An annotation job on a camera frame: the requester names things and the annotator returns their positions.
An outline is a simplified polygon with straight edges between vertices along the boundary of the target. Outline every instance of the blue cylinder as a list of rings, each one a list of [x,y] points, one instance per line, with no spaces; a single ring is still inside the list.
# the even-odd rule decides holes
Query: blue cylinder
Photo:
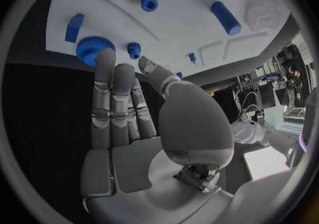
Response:
[[[131,42],[127,45],[128,53],[130,58],[133,60],[141,57],[141,45],[136,42]]]
[[[241,30],[241,25],[222,2],[215,2],[211,12],[217,17],[228,35],[236,35]]]
[[[157,0],[141,0],[141,7],[146,12],[152,12],[157,9]]]
[[[86,37],[78,43],[77,57],[89,66],[95,66],[95,60],[103,49],[115,52],[115,46],[108,39],[98,36]]]

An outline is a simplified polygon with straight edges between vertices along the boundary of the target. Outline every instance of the blue plastic part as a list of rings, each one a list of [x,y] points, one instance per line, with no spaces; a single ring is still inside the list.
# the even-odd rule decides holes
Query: blue plastic part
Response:
[[[128,53],[130,58],[133,60],[139,59],[141,57],[141,45],[136,42],[128,43],[127,45]]]
[[[196,56],[194,53],[191,53],[188,55],[189,57],[189,60],[192,62],[192,63],[195,63],[196,62]]]
[[[181,72],[176,73],[176,75],[177,75],[180,79],[183,79],[183,78],[184,78],[184,77],[183,77],[183,74],[182,74]]]
[[[79,30],[82,26],[83,20],[84,15],[80,13],[71,18],[65,32],[66,42],[75,43],[77,41]]]
[[[241,25],[222,2],[215,2],[211,6],[211,12],[217,17],[229,35],[236,35],[241,30]]]
[[[77,57],[83,63],[94,67],[99,52],[106,48],[113,52],[116,51],[113,43],[106,38],[99,36],[87,37],[78,43]]]
[[[157,9],[158,1],[157,0],[141,0],[142,9],[146,12],[152,12]]]

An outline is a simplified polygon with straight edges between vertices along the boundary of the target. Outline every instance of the white pegboard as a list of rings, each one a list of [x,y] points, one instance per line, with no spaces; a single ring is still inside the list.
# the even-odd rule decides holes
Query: white pegboard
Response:
[[[236,36],[229,36],[210,5],[217,0],[158,0],[158,9],[145,12],[140,0],[52,0],[46,29],[46,48],[75,55],[77,43],[88,36],[111,40],[117,49],[117,63],[129,62],[138,71],[137,61],[126,50],[129,42],[138,42],[142,54],[184,76],[213,67],[257,56],[284,25],[289,10],[276,7],[280,22],[275,29],[252,32],[245,24],[247,5],[255,0],[218,0],[242,25]],[[75,44],[65,42],[68,21],[77,13],[85,19]],[[187,55],[195,53],[197,63]]]

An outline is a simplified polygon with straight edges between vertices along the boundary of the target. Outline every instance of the purple light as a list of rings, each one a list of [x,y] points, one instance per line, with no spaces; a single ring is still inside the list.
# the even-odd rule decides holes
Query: purple light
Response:
[[[300,147],[303,148],[304,152],[308,151],[308,147],[307,147],[307,145],[304,142],[304,138],[303,138],[302,134],[299,135],[299,144],[300,144]]]

